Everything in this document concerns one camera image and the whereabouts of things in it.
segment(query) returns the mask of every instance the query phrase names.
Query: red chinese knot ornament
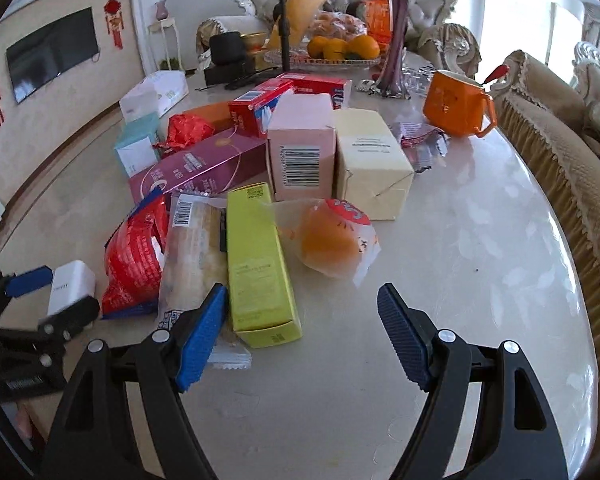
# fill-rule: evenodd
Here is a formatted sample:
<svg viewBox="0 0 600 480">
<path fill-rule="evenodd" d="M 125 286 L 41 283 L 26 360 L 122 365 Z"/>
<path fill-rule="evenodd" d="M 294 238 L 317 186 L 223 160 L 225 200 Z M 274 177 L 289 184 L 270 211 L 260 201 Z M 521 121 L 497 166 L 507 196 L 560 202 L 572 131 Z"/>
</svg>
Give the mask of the red chinese knot ornament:
<svg viewBox="0 0 600 480">
<path fill-rule="evenodd" d="M 107 32 L 113 36 L 113 44 L 122 50 L 121 30 L 125 28 L 122 20 L 122 5 L 117 0 L 109 0 L 104 6 L 104 18 L 107 22 Z"/>
</svg>

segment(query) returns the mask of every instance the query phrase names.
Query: purple vase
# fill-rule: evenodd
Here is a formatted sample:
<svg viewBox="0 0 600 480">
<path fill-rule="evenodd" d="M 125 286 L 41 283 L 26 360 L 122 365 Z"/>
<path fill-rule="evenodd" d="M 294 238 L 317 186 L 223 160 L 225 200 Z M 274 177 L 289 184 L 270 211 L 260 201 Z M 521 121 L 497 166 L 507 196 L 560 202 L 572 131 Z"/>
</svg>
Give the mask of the purple vase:
<svg viewBox="0 0 600 480">
<path fill-rule="evenodd" d="M 404 49 L 404 33 L 407 28 L 408 5 L 408 0 L 392 0 L 394 34 L 389 44 L 389 53 L 376 84 L 382 97 L 406 98 L 409 94 L 402 78 L 402 50 Z"/>
<path fill-rule="evenodd" d="M 155 19 L 158 21 L 166 20 L 169 17 L 169 11 L 164 5 L 166 2 L 167 0 L 160 0 L 155 3 Z"/>
</svg>

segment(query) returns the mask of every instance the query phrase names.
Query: purple box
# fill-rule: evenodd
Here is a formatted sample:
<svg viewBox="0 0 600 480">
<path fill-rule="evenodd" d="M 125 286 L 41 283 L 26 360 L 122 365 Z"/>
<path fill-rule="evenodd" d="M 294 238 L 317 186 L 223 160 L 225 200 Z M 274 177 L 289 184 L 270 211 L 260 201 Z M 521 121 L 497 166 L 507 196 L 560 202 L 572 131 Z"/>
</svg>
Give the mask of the purple box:
<svg viewBox="0 0 600 480">
<path fill-rule="evenodd" d="M 129 179 L 138 204 L 152 189 L 220 194 L 267 171 L 266 140 L 231 128 L 164 158 Z"/>
</svg>

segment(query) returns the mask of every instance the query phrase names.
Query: red box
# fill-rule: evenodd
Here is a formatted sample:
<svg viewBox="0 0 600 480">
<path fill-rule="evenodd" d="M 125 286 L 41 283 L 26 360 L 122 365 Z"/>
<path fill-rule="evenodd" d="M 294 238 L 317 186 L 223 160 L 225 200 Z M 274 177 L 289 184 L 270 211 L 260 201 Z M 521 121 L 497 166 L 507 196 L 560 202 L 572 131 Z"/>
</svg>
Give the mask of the red box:
<svg viewBox="0 0 600 480">
<path fill-rule="evenodd" d="M 278 76 L 277 79 L 293 81 L 297 94 L 329 94 L 334 110 L 349 108 L 349 97 L 353 85 L 351 79 L 291 72 Z"/>
<path fill-rule="evenodd" d="M 267 171 L 266 140 L 240 135 L 231 128 L 164 158 L 129 180 L 138 204 L 156 186 L 170 193 L 220 194 Z"/>
<path fill-rule="evenodd" d="M 231 118 L 247 135 L 265 139 L 278 99 L 283 93 L 293 91 L 293 81 L 269 79 L 229 102 Z"/>
</svg>

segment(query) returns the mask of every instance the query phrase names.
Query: pink box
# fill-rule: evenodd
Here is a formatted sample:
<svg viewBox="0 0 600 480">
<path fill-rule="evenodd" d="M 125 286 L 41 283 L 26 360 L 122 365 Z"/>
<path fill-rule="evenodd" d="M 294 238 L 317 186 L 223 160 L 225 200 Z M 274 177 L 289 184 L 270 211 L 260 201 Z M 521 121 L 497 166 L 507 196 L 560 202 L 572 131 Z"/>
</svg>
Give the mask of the pink box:
<svg viewBox="0 0 600 480">
<path fill-rule="evenodd" d="M 234 124 L 246 131 L 247 135 L 266 138 L 271 114 L 285 92 L 294 92 L 292 81 L 269 79 L 230 101 L 229 110 Z"/>
<path fill-rule="evenodd" d="M 286 73 L 278 76 L 277 79 L 293 81 L 297 94 L 329 94 L 334 110 L 349 107 L 349 97 L 351 96 L 351 86 L 353 85 L 351 79 L 330 77 L 328 75 L 296 73 Z"/>
<path fill-rule="evenodd" d="M 266 140 L 230 128 L 164 158 L 129 179 L 138 204 L 152 189 L 222 193 L 267 171 Z"/>
<path fill-rule="evenodd" d="M 331 198 L 336 133 L 328 94 L 285 94 L 269 123 L 276 200 Z"/>
</svg>

